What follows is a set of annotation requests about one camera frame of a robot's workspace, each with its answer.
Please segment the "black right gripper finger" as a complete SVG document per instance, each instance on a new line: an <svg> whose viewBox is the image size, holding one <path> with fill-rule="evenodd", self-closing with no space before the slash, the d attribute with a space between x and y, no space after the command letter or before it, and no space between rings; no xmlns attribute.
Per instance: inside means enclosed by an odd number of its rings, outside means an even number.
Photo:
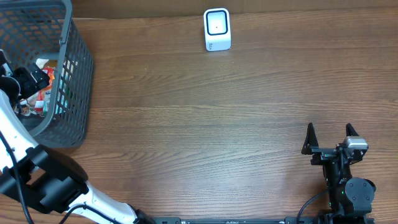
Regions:
<svg viewBox="0 0 398 224"><path fill-rule="evenodd" d="M346 125L346 135L347 136L359 136L359 134L356 132L356 130L354 129L354 127L352 126L351 123L348 123Z"/></svg>
<svg viewBox="0 0 398 224"><path fill-rule="evenodd" d="M304 155L312 155L318 149L319 145L315 134L315 128L313 126L313 123L309 123L307 126L306 138L301 153Z"/></svg>

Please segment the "beige Pantree snack pouch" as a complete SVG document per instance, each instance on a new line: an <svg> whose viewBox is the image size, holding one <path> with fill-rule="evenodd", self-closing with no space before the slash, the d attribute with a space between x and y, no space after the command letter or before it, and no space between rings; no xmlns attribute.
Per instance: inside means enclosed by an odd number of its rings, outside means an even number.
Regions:
<svg viewBox="0 0 398 224"><path fill-rule="evenodd" d="M57 61L56 60L49 60L49 59L37 59L36 60L36 65L43 71L44 67L53 67L56 71L56 66L57 66ZM37 100L37 95L38 92L28 99L23 99L21 100L21 106L22 106L22 115L24 116L30 116L30 115L39 115L39 116L45 116L47 112L44 113L37 113L34 109L36 100Z"/></svg>

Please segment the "teal wet wipes pack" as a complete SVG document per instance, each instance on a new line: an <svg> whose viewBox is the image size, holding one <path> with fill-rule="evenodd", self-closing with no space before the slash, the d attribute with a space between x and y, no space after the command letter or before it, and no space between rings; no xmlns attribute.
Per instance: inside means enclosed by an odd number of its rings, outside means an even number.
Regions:
<svg viewBox="0 0 398 224"><path fill-rule="evenodd" d="M66 81L70 81L72 76L72 72L74 68L78 65L78 62L74 60L67 60L63 63L68 72L62 68L62 74L59 79L59 90L60 94L57 96L57 102L55 104L54 114L61 115L62 113L67 114L66 109L72 109L71 114L73 114L73 105L69 105L69 100L66 99L66 96L73 98L73 92L70 90L70 87L67 87ZM45 72L50 77L50 85L41 91L41 95L44 98L44 107L43 107L43 116L46 116L50 109L50 97L52 92L52 81L55 79L55 71L56 71L57 61L56 60L47 60L44 63L42 71Z"/></svg>

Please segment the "red snack stick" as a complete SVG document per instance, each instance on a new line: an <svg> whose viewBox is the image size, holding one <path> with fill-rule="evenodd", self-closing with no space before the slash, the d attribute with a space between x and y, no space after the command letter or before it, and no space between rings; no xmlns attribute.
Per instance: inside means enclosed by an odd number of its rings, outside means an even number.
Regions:
<svg viewBox="0 0 398 224"><path fill-rule="evenodd" d="M49 85L38 92L37 100L34 109L37 113L44 113L48 111L50 103L50 95L52 91L52 82L55 79L53 67L44 67L43 71L49 76Z"/></svg>

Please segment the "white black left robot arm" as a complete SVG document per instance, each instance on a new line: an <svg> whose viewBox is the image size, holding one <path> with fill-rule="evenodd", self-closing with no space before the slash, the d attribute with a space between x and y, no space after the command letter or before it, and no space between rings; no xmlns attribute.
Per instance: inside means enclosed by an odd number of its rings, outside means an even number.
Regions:
<svg viewBox="0 0 398 224"><path fill-rule="evenodd" d="M29 209L80 215L96 223L153 223L139 209L118 202L93 187L86 172L71 157L39 144L16 116L21 85L41 87L44 72L16 77L1 64L1 193L21 203L28 223Z"/></svg>

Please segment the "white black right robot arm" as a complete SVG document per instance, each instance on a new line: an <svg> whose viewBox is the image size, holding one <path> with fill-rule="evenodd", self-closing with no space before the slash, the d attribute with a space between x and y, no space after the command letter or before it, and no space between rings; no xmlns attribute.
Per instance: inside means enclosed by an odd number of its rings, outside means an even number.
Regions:
<svg viewBox="0 0 398 224"><path fill-rule="evenodd" d="M322 166L326 190L305 202L295 218L297 223L374 223L367 214L372 212L376 186L369 179L353 177L350 169L351 165L363 160L368 149L365 138L349 123L343 142L334 148L321 148L313 124L308 124L301 153L311 155L311 165ZM305 208L325 194L328 195L330 209L321 210L316 217L304 220Z"/></svg>

